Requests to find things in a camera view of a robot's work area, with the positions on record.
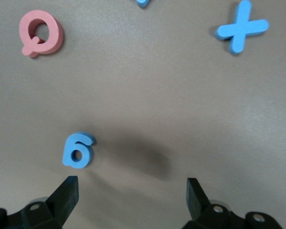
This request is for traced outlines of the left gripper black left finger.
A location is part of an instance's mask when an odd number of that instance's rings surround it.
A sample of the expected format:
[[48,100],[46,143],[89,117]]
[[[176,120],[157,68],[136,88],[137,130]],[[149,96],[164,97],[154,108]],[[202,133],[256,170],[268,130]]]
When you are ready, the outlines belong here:
[[79,200],[77,176],[67,177],[45,200],[8,215],[0,208],[0,229],[61,229]]

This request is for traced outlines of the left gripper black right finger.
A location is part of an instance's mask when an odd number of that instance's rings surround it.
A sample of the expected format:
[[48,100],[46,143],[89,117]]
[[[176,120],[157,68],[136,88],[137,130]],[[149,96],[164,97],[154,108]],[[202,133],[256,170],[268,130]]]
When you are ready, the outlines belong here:
[[191,215],[184,229],[280,229],[281,225],[270,215],[248,212],[237,216],[220,204],[212,204],[196,178],[187,179],[186,203]]

